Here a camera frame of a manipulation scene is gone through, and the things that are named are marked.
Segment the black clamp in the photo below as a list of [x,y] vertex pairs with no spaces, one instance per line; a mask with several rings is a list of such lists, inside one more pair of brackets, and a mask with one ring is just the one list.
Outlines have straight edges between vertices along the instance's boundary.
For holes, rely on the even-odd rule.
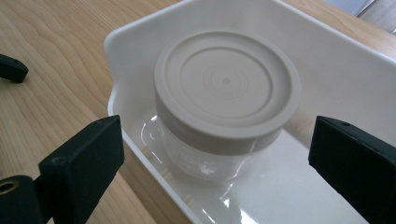
[[0,223],[85,223],[124,161],[120,117],[99,119],[38,164],[0,180]]
[[0,77],[22,83],[29,69],[20,61],[0,54]]

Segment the container lid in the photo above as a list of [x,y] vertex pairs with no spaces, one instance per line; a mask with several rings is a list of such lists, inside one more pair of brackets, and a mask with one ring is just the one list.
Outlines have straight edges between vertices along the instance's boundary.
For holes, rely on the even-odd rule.
[[175,41],[155,68],[164,106],[184,125],[223,138],[251,138],[283,126],[300,98],[289,58],[256,35],[205,31]]

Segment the table surface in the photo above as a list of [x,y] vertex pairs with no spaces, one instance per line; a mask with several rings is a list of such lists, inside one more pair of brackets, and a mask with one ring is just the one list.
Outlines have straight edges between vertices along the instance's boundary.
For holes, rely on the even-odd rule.
[[[103,52],[105,37],[176,1],[0,1],[0,53],[30,70],[22,84],[0,79],[0,179],[37,178],[38,163],[51,151],[106,117],[112,81]],[[396,36],[320,0],[285,2],[396,61]],[[152,177],[145,173],[135,183],[127,176],[132,169],[115,176],[89,223],[160,220],[135,186]]]

